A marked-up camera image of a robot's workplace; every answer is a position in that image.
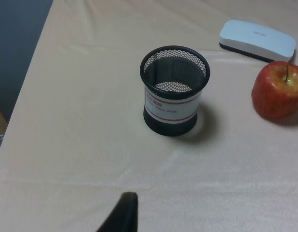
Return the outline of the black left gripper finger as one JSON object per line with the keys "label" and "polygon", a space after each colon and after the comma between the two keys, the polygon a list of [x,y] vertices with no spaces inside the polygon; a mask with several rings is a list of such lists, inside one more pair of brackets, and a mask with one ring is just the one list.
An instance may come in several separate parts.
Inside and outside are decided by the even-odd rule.
{"label": "black left gripper finger", "polygon": [[138,195],[124,192],[97,232],[137,232]]}

